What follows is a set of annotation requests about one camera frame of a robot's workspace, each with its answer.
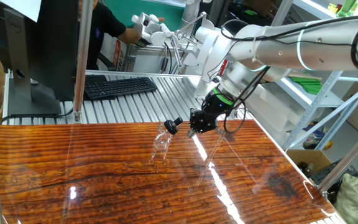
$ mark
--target white robotic arm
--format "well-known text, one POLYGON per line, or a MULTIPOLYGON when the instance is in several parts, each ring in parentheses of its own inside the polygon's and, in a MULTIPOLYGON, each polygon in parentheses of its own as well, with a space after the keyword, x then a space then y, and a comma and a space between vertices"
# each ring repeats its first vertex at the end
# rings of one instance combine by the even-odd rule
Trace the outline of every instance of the white robotic arm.
POLYGON ((291 69, 358 70, 358 17, 280 27, 250 25, 228 38, 233 40, 229 54, 237 62, 208 93, 203 107, 191 111, 188 137, 217 128, 216 118, 229 116, 252 93, 258 78, 275 82, 291 69))

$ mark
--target wooden table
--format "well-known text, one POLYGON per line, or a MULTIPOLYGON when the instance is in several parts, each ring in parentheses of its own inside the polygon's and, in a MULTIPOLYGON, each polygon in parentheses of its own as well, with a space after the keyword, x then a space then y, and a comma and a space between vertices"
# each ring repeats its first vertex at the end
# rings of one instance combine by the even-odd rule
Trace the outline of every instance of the wooden table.
MULTIPOLYGON (((230 121, 236 128, 240 121, 230 121)), ((0 126, 11 223, 310 223, 335 213, 255 121, 152 159, 157 123, 0 126)))

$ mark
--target person's arm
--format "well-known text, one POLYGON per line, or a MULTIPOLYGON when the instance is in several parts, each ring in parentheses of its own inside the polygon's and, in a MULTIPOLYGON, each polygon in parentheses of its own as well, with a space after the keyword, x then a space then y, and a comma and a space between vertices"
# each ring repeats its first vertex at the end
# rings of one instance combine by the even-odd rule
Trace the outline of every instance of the person's arm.
POLYGON ((125 44, 134 44, 140 40, 139 34, 133 28, 127 28, 125 32, 117 37, 125 44))

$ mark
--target keyboard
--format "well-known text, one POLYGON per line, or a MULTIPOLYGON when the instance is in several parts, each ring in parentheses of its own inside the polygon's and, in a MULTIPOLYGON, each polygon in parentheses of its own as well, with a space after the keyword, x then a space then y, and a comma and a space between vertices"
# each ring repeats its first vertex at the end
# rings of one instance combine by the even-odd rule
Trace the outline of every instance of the keyboard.
POLYGON ((157 86, 149 78, 145 77, 85 84, 85 93, 90 100, 97 100, 107 96, 144 93, 156 89, 157 86))

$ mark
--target green object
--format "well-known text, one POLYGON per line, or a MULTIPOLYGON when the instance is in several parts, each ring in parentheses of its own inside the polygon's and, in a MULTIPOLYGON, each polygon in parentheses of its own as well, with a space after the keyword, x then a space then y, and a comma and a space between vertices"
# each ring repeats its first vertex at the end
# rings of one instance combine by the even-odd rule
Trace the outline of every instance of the green object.
POLYGON ((216 88, 213 88, 214 93, 216 94, 216 96, 225 104, 227 105, 233 105, 233 102, 230 102, 229 100, 225 99, 225 97, 223 97, 216 88))
POLYGON ((312 78, 291 77, 291 80, 300 84, 306 92, 313 95, 317 95, 323 87, 319 80, 312 78))
POLYGON ((352 9, 349 11, 349 15, 358 16, 358 0, 354 3, 352 9))
POLYGON ((140 15, 142 12, 146 14, 154 14, 157 17, 165 19, 165 25, 175 31, 180 28, 182 7, 161 4, 157 2, 149 2, 143 0, 105 0, 108 8, 114 16, 125 26, 133 25, 132 16, 140 15))
POLYGON ((349 11, 352 9, 352 6, 356 0, 346 0, 345 4, 343 4, 341 10, 336 14, 336 17, 347 17, 349 16, 349 11))
POLYGON ((254 15, 254 12, 252 10, 246 10, 245 12, 246 14, 250 15, 250 16, 253 16, 254 15))

